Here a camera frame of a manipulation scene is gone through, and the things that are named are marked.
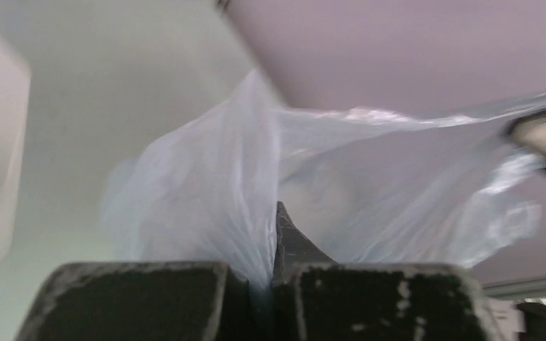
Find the blue plastic trash bag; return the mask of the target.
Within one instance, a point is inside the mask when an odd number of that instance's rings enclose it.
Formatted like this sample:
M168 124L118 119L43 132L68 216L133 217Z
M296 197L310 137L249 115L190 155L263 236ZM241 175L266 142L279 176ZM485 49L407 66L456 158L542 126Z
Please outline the blue plastic trash bag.
M124 260L221 260L263 288L277 205L341 263L471 268L532 235L513 189L545 165L505 136L546 93L420 117L285 107L252 71L223 103L111 173L100 223Z

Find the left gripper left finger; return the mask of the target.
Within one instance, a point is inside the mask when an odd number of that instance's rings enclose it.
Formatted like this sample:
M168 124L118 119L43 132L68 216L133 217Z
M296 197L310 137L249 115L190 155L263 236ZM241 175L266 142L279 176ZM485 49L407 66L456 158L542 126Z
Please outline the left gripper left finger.
M18 340L258 340L247 282L223 262L79 262L43 282Z

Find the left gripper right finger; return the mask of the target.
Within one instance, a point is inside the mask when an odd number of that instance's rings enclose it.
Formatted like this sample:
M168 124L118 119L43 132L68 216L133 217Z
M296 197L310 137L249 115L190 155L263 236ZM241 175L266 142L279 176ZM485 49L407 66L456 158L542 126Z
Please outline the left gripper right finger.
M277 205L277 340L502 340L478 282L448 264L339 264Z

